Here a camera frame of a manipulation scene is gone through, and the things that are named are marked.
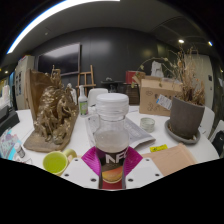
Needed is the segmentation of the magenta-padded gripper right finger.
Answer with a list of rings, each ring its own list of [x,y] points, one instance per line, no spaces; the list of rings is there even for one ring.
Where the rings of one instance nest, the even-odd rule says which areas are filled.
[[[129,147],[123,164],[123,188],[143,187],[163,177],[151,158],[143,158]]]

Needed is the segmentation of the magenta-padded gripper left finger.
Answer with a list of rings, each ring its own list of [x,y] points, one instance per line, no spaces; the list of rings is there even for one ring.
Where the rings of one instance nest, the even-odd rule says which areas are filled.
[[[74,158],[61,177],[84,188],[98,189],[100,161],[95,148],[89,149],[81,158]]]

